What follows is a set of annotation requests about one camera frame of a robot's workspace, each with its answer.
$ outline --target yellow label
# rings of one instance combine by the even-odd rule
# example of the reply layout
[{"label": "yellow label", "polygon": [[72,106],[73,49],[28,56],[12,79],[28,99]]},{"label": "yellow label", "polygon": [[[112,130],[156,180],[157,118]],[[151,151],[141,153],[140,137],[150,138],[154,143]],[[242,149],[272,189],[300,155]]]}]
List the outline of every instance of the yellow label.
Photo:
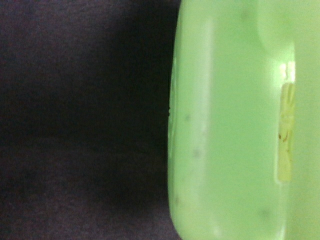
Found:
[{"label": "yellow label", "polygon": [[289,182],[292,179],[292,141],[295,112],[295,85],[287,82],[281,89],[280,122],[278,133],[279,181]]}]

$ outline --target dark gray fabric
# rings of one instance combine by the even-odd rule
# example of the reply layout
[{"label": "dark gray fabric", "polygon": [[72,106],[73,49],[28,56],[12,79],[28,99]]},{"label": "dark gray fabric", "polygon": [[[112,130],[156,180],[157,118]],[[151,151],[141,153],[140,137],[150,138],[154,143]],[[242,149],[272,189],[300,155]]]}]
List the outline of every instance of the dark gray fabric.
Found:
[{"label": "dark gray fabric", "polygon": [[152,151],[37,138],[0,148],[1,240],[178,240]]},{"label": "dark gray fabric", "polygon": [[0,2],[0,240],[177,240],[178,0]]}]

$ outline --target plastic bottle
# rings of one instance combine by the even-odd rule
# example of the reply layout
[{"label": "plastic bottle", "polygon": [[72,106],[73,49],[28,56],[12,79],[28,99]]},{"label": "plastic bottle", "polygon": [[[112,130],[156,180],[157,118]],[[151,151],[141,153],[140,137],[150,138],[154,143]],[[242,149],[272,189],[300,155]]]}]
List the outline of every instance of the plastic bottle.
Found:
[{"label": "plastic bottle", "polygon": [[182,0],[168,192],[183,240],[320,239],[319,0]]}]

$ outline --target dark fabric background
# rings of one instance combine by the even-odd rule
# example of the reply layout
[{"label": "dark fabric background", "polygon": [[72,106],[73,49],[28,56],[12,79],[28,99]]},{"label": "dark fabric background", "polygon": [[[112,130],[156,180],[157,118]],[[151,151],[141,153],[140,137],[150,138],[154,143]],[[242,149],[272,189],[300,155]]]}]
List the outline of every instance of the dark fabric background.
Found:
[{"label": "dark fabric background", "polygon": [[0,240],[177,240],[178,0],[0,2]]}]

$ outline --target light green container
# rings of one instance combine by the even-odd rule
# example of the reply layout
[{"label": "light green container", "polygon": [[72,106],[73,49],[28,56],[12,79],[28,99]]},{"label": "light green container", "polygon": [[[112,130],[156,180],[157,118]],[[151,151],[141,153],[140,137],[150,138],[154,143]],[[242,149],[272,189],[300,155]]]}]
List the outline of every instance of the light green container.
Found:
[{"label": "light green container", "polygon": [[182,0],[168,156],[183,240],[320,240],[320,0]]}]

